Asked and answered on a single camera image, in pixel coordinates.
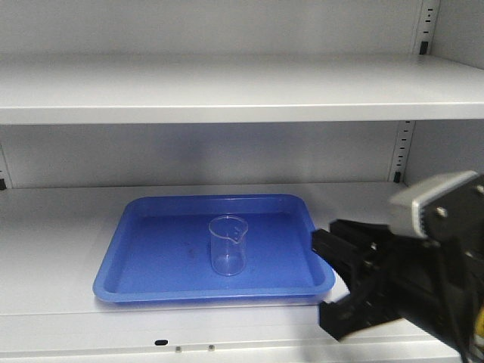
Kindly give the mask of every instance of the blue plastic tray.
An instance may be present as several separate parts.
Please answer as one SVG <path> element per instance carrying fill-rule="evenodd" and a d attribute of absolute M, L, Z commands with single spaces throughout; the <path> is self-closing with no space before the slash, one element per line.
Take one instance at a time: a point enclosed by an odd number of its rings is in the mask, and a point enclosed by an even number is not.
<path fill-rule="evenodd" d="M 247 266 L 221 276 L 210 264 L 208 224 L 247 220 Z M 315 229 L 304 202 L 284 194 L 145 197 L 125 209 L 95 279 L 107 302 L 283 299 L 317 303 L 334 285 L 332 268 L 311 250 Z"/>

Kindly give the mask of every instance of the white shelf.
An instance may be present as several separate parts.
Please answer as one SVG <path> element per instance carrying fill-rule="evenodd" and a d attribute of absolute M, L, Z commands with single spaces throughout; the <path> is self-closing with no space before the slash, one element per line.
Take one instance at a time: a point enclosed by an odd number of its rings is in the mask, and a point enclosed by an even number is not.
<path fill-rule="evenodd" d="M 1 124 L 484 118 L 484 70 L 431 56 L 4 56 L 0 84 Z"/>
<path fill-rule="evenodd" d="M 335 218 L 387 222 L 386 201 L 401 188 L 378 182 L 0 192 L 0 358 L 88 354 L 91 361 L 123 361 L 138 353 L 142 361 L 172 361 L 178 359 L 174 347 L 182 346 L 185 358 L 198 361 L 256 359 L 251 354 L 258 349 L 262 361 L 453 360 L 455 351 L 407 321 L 354 334 L 340 345 L 317 326 L 315 306 L 118 306 L 92 292 L 119 217 L 138 197 L 290 193 L 326 228 Z M 155 346 L 158 339 L 169 345 Z M 216 355 L 206 355 L 209 344 Z"/>

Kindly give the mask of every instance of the white back panel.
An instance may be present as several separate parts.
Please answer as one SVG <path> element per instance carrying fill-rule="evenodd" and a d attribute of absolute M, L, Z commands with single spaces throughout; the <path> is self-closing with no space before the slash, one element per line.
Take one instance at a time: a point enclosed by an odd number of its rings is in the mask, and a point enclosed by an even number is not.
<path fill-rule="evenodd" d="M 386 181 L 397 122 L 2 126 L 14 188 Z"/>
<path fill-rule="evenodd" d="M 432 55 L 484 69 L 483 0 L 441 0 Z"/>
<path fill-rule="evenodd" d="M 421 0 L 2 0 L 0 53 L 409 53 Z"/>
<path fill-rule="evenodd" d="M 484 119 L 417 121 L 405 183 L 461 170 L 484 173 Z"/>

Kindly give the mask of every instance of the glass beaker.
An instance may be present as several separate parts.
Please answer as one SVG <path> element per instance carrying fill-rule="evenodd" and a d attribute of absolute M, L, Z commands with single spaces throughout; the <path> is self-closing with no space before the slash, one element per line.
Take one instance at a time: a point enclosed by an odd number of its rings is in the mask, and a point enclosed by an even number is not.
<path fill-rule="evenodd" d="M 210 255 L 213 269 L 221 275 L 232 276 L 246 265 L 245 235 L 249 225 L 237 216 L 220 216 L 209 224 Z"/>

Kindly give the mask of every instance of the upper shelf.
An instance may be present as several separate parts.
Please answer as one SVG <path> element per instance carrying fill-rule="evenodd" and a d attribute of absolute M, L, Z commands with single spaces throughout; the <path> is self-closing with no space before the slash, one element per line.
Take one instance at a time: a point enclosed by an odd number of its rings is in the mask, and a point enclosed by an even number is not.
<path fill-rule="evenodd" d="M 431 56 L 3 57 L 0 84 L 1 124 L 484 118 L 484 70 Z"/>

